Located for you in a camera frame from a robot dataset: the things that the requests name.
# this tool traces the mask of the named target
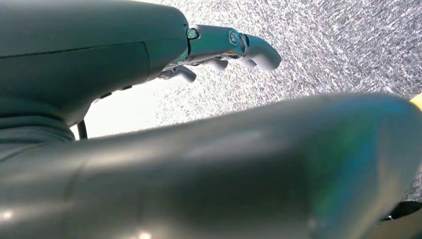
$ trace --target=yellow object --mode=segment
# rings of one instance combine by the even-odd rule
[[[415,104],[422,111],[422,93],[413,97],[413,99],[411,99],[410,102]]]

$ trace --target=robotic arm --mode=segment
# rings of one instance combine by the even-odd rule
[[[258,37],[226,27],[189,29],[179,10],[134,1],[3,0],[0,32],[0,97],[37,104],[34,114],[48,112],[67,125],[113,91],[157,77],[193,81],[183,65],[223,69],[238,59],[274,70],[281,61]]]

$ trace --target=cable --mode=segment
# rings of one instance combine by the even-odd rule
[[[87,126],[85,125],[85,120],[82,120],[78,123],[78,134],[79,140],[88,139]]]

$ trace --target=metal screw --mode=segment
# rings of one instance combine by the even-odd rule
[[[187,35],[188,35],[188,39],[196,39],[199,37],[198,32],[193,28],[188,30]]]
[[[240,35],[237,31],[230,30],[228,32],[228,39],[229,39],[230,44],[232,44],[233,46],[237,46],[239,45]]]

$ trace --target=bright light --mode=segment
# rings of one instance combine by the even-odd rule
[[[13,212],[12,212],[12,211],[5,211],[5,212],[2,212],[2,213],[0,214],[0,218],[1,218],[3,221],[10,220],[12,217],[13,217]]]
[[[152,235],[146,232],[141,232],[139,234],[139,239],[152,239]]]

